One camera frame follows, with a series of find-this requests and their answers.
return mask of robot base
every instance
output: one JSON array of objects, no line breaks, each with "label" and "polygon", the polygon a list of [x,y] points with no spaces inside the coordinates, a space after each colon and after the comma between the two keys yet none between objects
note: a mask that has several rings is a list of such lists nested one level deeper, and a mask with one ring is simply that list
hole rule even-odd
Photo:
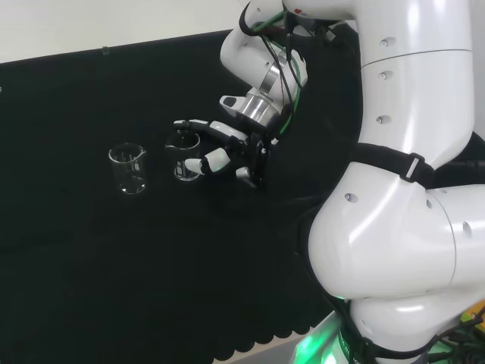
[{"label": "robot base", "polygon": [[[335,312],[330,313],[296,345],[289,364],[349,364],[348,355],[344,354],[339,342],[340,323],[339,316]],[[442,353],[444,351],[449,351],[449,348],[438,343],[430,352]],[[391,359],[377,359],[378,362],[383,360],[397,362]],[[425,364],[427,354],[410,359],[408,362]],[[353,364],[364,363],[354,359]]]}]

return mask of robotic hand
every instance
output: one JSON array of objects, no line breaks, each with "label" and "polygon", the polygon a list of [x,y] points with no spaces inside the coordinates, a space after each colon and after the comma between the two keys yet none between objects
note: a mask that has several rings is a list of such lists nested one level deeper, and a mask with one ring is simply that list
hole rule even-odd
[{"label": "robotic hand", "polygon": [[247,166],[237,169],[236,176],[257,187],[263,183],[270,151],[287,128],[308,76],[306,63],[298,52],[287,54],[286,48],[276,41],[252,34],[267,27],[283,32],[281,3],[261,3],[258,8],[250,7],[248,13],[247,10],[248,7],[239,22],[244,25],[226,38],[221,49],[223,65],[251,86],[246,97],[223,96],[220,100],[222,108],[239,121],[243,131],[219,121],[200,120],[175,121],[174,128],[198,133],[219,145],[202,159],[187,159],[189,170],[211,174],[226,167],[230,155],[238,155]]}]

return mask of black cable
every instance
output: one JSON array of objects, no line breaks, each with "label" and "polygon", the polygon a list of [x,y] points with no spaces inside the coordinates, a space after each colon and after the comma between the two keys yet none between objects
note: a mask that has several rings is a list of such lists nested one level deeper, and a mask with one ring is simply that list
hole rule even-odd
[{"label": "black cable", "polygon": [[263,40],[263,43],[266,46],[266,49],[268,50],[268,52],[270,52],[271,57],[273,57],[274,63],[278,67],[278,70],[280,70],[280,78],[281,80],[283,80],[285,84],[285,89],[289,97],[289,104],[291,106],[291,116],[292,116],[292,120],[294,120],[295,115],[293,114],[293,112],[295,111],[295,105],[293,104],[293,97],[291,97],[291,92],[289,91],[288,83],[286,81],[285,74],[283,73],[283,69],[281,68],[280,61],[278,61],[278,57],[276,56],[276,53],[274,53],[274,50],[268,44],[268,41],[263,36],[260,36],[260,37]]},{"label": "black cable", "polygon": [[296,81],[296,84],[298,85],[300,90],[302,90],[303,86],[300,83],[300,80],[298,79],[298,77],[296,76],[295,70],[293,69],[292,56],[291,56],[291,51],[292,51],[291,35],[293,34],[293,26],[289,24],[287,15],[288,15],[288,11],[285,11],[283,19],[285,21],[285,29],[286,29],[286,61],[288,62],[289,70],[291,71],[293,78]]}]

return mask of wire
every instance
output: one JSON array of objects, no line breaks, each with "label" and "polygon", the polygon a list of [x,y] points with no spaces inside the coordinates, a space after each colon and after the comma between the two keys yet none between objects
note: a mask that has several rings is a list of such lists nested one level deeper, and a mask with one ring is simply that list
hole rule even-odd
[{"label": "wire", "polygon": [[280,11],[278,14],[274,15],[273,17],[269,18],[266,20],[263,24],[259,24],[256,27],[253,27],[252,29],[255,32],[258,32],[260,30],[263,30],[266,27],[269,27],[270,25],[275,24],[276,22],[280,21],[283,19],[283,11]]},{"label": "wire", "polygon": [[278,67],[278,70],[280,70],[280,78],[284,82],[286,92],[288,93],[291,116],[288,118],[288,121],[286,122],[286,124],[281,129],[280,133],[282,133],[282,132],[285,131],[286,127],[288,126],[289,121],[291,120],[291,117],[294,115],[295,104],[293,103],[293,98],[291,96],[291,92],[289,91],[289,87],[288,87],[288,83],[286,81],[285,74],[283,73],[283,69],[281,67],[280,61],[278,61],[278,57],[276,56],[276,53],[274,52],[274,50],[269,45],[268,40],[264,36],[260,36],[260,37],[263,40],[263,43],[266,46],[266,49],[268,50],[268,52],[270,52],[271,56],[273,57],[274,63]]},{"label": "wire", "polygon": [[302,84],[299,81],[299,77],[296,76],[295,70],[293,70],[293,65],[292,65],[292,47],[291,47],[291,35],[293,34],[293,27],[288,26],[288,21],[287,21],[287,16],[288,16],[288,11],[284,12],[284,20],[285,20],[285,29],[286,29],[286,60],[288,61],[289,64],[289,70],[291,71],[293,78],[296,81],[296,84],[300,89],[303,88]]},{"label": "wire", "polygon": [[[277,48],[281,49],[282,51],[286,51],[285,48],[281,44],[278,44],[276,42],[271,42],[271,44],[275,45]],[[296,73],[298,74],[298,78],[299,78],[300,77],[300,67],[298,66],[298,62],[296,62],[296,61],[295,61],[295,67],[296,67]],[[298,107],[299,100],[300,100],[300,88],[298,88],[298,90],[296,92],[296,100],[295,100],[295,108],[294,108],[295,111],[296,111],[296,108]],[[292,120],[292,117],[290,116],[288,118],[288,120],[286,121],[286,123],[281,128],[280,134],[284,133],[285,129],[288,127],[291,120]]]}]

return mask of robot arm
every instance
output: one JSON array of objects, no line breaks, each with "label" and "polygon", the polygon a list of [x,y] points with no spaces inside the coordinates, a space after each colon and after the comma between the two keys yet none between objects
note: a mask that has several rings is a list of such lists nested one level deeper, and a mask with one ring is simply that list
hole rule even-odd
[{"label": "robot arm", "polygon": [[[284,26],[283,6],[279,1],[251,2],[240,22],[248,30]],[[200,174],[219,171],[229,164],[230,154],[236,153],[250,164],[236,171],[236,176],[255,186],[263,179],[269,151],[298,105],[299,88],[308,79],[306,63],[298,52],[287,55],[282,45],[245,34],[241,27],[225,39],[221,61],[251,87],[246,97],[223,96],[220,100],[222,108],[239,120],[243,132],[217,121],[175,121],[174,128],[204,134],[220,145],[202,159],[187,160],[189,170]]]},{"label": "robot arm", "polygon": [[[359,143],[411,161],[400,173],[369,161],[350,163],[311,227],[311,269],[330,294],[352,301],[350,313],[362,337],[394,352],[420,349],[485,298],[485,187],[426,190],[412,179],[418,164],[434,170],[455,158],[473,130],[468,2],[283,2],[300,17],[356,19],[364,96]],[[255,28],[281,11],[277,0],[251,2],[242,21]],[[224,41],[221,61],[251,87],[246,97],[221,99],[244,125],[242,135],[231,137],[251,151],[255,136],[280,127],[285,106],[298,99],[290,65],[302,85],[306,65],[297,52],[289,58],[278,45],[241,27]],[[205,124],[205,131],[212,133],[212,124]],[[258,143],[258,151],[267,154],[267,140],[260,141],[266,144]],[[228,150],[209,153],[206,162],[187,161],[187,167],[218,169],[229,162]],[[472,207],[474,199],[480,207]],[[347,362],[338,341],[334,354],[339,364]]]}]

